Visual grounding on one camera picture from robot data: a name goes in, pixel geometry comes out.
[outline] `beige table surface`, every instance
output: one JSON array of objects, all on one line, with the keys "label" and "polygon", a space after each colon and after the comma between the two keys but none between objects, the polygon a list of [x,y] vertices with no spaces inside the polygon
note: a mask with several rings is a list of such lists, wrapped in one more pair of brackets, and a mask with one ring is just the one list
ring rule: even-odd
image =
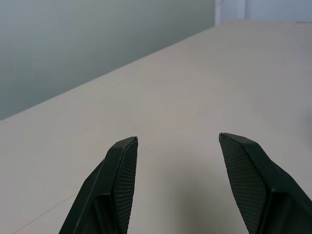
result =
[{"label": "beige table surface", "polygon": [[138,136],[129,234],[246,234],[218,134],[257,141],[312,198],[312,26],[235,20],[0,122],[0,233],[57,234]]}]

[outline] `tabletop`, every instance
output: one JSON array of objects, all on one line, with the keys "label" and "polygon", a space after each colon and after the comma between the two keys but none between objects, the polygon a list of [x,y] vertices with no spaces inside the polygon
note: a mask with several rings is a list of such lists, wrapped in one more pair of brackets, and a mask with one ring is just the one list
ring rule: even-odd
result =
[{"label": "tabletop", "polygon": [[246,234],[218,143],[258,142],[312,198],[312,26],[234,20],[0,121],[0,233],[57,234],[138,136],[129,234]]}]

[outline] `textured gripper pad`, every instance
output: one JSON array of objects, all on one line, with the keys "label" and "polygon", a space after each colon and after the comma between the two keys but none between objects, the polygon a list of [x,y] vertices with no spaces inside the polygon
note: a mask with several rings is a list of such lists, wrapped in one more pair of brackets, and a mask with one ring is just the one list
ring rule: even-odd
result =
[{"label": "textured gripper pad", "polygon": [[267,187],[244,148],[221,136],[220,145],[231,189],[250,234],[256,234],[268,196]]},{"label": "textured gripper pad", "polygon": [[137,141],[133,141],[124,152],[113,186],[113,206],[117,215],[118,228],[126,234],[130,220],[137,168]]}]

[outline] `gray wall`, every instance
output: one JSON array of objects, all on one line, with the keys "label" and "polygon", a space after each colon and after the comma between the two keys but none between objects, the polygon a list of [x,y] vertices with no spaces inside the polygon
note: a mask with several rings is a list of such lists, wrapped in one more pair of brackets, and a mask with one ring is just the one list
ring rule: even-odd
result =
[{"label": "gray wall", "polygon": [[2,0],[0,119],[214,24],[215,0]]}]

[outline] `white wall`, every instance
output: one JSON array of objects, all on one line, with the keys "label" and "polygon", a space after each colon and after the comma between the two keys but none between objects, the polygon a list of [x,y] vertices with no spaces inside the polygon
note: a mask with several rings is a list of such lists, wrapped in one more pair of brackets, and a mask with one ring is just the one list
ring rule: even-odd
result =
[{"label": "white wall", "polygon": [[214,0],[1,0],[0,119],[213,26],[214,11]]},{"label": "white wall", "polygon": [[312,0],[223,0],[221,21],[235,18],[312,22]]}]

